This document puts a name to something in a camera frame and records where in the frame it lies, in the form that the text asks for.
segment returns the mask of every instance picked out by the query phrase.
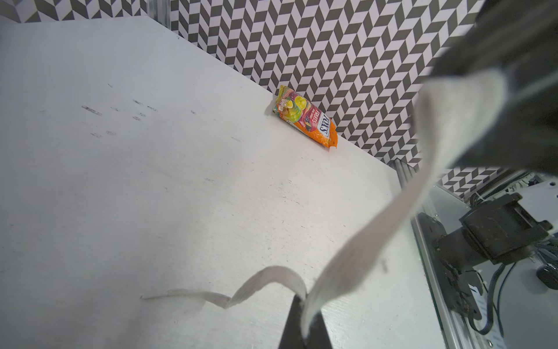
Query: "white table surface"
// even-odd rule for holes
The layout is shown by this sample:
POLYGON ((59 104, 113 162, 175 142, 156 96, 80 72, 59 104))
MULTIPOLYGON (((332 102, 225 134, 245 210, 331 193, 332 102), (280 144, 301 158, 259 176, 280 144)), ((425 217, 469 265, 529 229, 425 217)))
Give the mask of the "white table surface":
MULTIPOLYGON (((282 286, 228 310, 140 299, 232 295, 268 265, 311 287, 399 191, 394 170, 343 138, 328 152, 272 101, 149 18, 1 27, 2 347, 276 348, 282 286)), ((335 348, 445 347, 409 224, 323 314, 335 348)))

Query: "metal frame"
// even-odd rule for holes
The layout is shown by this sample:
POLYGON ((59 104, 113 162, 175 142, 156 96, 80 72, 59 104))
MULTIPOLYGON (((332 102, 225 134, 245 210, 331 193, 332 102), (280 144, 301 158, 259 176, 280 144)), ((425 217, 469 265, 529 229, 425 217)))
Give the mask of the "metal frame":
POLYGON ((171 28, 171 0, 147 0, 147 15, 171 28))
MULTIPOLYGON (((414 176, 415 170, 402 162, 399 159, 394 160, 392 167, 395 168, 399 181, 401 183, 401 188, 403 188, 408 181, 414 176)), ((426 199, 422 205, 417 210, 418 212, 424 212, 430 217, 438 217, 434 205, 430 199, 426 199)), ((434 306, 440 321, 440 327, 444 338, 446 341, 446 346, 449 349, 486 349, 484 341, 480 341, 475 333, 472 333, 469 325, 461 316, 453 311, 451 311, 444 302, 444 296, 440 289, 440 284, 434 273, 434 266, 432 264, 432 259, 428 253, 428 248, 426 245, 426 239, 420 228, 419 222, 416 215, 411 217, 411 227, 415 233, 415 238, 417 240, 418 250, 420 252, 422 263, 424 265, 426 279, 430 286, 430 291, 432 293, 432 298, 434 300, 434 306)))

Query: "black and white geometric wallpaper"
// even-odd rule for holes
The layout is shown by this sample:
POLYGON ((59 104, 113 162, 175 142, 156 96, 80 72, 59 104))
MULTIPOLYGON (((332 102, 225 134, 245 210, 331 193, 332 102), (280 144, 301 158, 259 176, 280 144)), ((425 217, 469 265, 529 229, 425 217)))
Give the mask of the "black and white geometric wallpaper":
POLYGON ((0 15, 18 23, 146 14, 146 0, 0 0, 0 15))
MULTIPOLYGON (((483 0, 171 0, 171 29, 276 93, 286 84, 339 133, 385 163, 417 166, 412 101, 436 57, 473 25, 483 0)), ((0 0, 16 22, 146 15, 146 0, 0 0)), ((452 169, 461 197, 496 168, 452 169)))

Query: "snack bag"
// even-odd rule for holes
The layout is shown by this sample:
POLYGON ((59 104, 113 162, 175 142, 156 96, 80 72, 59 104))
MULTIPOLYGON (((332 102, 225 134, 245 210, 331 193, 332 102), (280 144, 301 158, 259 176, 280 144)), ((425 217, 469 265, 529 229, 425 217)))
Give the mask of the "snack bag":
POLYGON ((293 89, 281 85, 273 112, 325 147, 337 147, 337 131, 330 118, 293 89))

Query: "black cable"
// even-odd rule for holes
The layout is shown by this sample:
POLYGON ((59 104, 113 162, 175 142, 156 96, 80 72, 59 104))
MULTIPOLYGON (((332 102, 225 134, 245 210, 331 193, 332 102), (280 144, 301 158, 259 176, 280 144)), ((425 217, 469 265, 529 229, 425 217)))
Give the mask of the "black cable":
POLYGON ((558 252, 558 247, 552 246, 552 245, 545 245, 543 243, 538 243, 537 247, 538 248, 544 248, 545 250, 551 251, 551 252, 558 252))
POLYGON ((496 305, 498 306, 498 308, 496 309, 496 315, 498 316, 498 329, 500 330, 500 334, 502 335, 502 337, 504 337, 504 327, 502 326, 502 319, 500 318, 500 297, 502 296, 502 289, 504 288, 504 283, 508 279, 509 273, 511 273, 513 268, 516 267, 516 264, 517 262, 512 264, 512 267, 509 268, 508 273, 504 276, 504 280, 502 280, 502 283, 500 285, 500 291, 498 291, 498 298, 496 300, 496 305))
POLYGON ((469 325, 472 329, 477 331, 480 334, 487 334, 492 329, 492 325, 494 324, 494 311, 492 307, 494 306, 494 291, 496 289, 496 282, 498 278, 504 272, 505 265, 501 265, 498 270, 492 275, 492 279, 490 280, 490 286, 488 287, 488 304, 487 304, 487 324, 482 329, 477 329, 475 326, 475 321, 473 318, 473 309, 472 307, 469 309, 469 325))
MULTIPOLYGON (((465 270, 463 272, 475 272, 475 273, 477 273, 477 276, 480 278, 480 283, 483 284, 483 289, 488 293, 487 286, 484 284, 483 276, 478 271, 476 271, 474 269, 471 269, 471 270, 465 270)), ((496 310, 496 313, 498 314, 498 309, 496 308, 496 304, 494 304, 494 310, 496 310)))
POLYGON ((478 204, 480 203, 479 199, 483 200, 483 198, 480 196, 479 193, 475 192, 474 194, 476 194, 477 197, 475 198, 475 197, 471 196, 471 199, 473 200, 473 202, 471 202, 471 199, 469 200, 469 203, 471 204, 470 205, 471 208, 475 208, 475 207, 478 206, 478 204))
POLYGON ((475 203, 476 203, 476 199, 475 199, 475 195, 473 193, 473 195, 471 195, 471 197, 469 198, 469 206, 471 206, 471 208, 475 208, 475 203))

